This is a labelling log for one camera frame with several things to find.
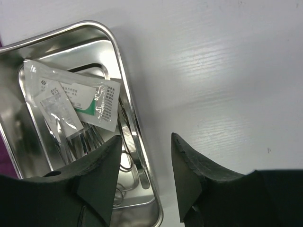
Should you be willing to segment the curved forceps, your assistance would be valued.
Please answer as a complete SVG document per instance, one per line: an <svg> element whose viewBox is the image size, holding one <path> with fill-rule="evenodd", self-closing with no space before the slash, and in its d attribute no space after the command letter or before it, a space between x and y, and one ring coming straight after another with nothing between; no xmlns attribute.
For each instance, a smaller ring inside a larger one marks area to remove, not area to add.
<svg viewBox="0 0 303 227"><path fill-rule="evenodd" d="M130 129L128 118L120 97L118 100L118 124L121 135L123 137L123 141L125 143L125 149L130 154L138 173L142 174L144 172L144 167L141 164L141 160L137 152L137 147L135 145L135 141Z"/></svg>

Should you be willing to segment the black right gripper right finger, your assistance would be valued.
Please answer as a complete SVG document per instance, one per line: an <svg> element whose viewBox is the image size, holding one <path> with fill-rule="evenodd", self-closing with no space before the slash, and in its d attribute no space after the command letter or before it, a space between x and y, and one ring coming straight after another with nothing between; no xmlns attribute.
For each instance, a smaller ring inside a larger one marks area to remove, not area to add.
<svg viewBox="0 0 303 227"><path fill-rule="evenodd" d="M187 227L300 227L303 172L221 166L171 135L171 161L180 222Z"/></svg>

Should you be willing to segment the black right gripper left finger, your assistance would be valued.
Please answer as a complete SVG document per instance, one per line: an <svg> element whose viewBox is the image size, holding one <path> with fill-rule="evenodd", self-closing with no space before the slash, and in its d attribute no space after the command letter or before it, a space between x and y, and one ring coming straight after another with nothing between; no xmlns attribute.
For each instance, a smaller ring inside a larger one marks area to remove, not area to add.
<svg viewBox="0 0 303 227"><path fill-rule="evenodd" d="M108 227L121 162L115 135L98 149L44 176L0 177L3 227Z"/></svg>

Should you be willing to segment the clear small packet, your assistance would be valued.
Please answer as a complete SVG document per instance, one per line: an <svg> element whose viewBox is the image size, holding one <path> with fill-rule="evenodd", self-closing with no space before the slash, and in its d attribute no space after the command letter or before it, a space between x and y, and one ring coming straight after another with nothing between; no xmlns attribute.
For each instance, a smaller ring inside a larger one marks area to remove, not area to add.
<svg viewBox="0 0 303 227"><path fill-rule="evenodd" d="M47 82L43 91L34 97L34 102L57 139L60 138L58 122L66 138L73 138L83 130L78 115L58 81Z"/></svg>

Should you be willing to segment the green white suture packet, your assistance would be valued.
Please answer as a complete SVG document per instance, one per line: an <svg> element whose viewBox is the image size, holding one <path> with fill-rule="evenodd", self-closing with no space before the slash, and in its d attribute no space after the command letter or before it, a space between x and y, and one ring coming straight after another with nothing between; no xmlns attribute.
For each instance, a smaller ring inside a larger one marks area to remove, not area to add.
<svg viewBox="0 0 303 227"><path fill-rule="evenodd" d="M37 107L34 97L43 91L47 82L58 81L81 123L116 130L120 83L51 68L33 60L24 60L23 67L25 97L32 106Z"/></svg>

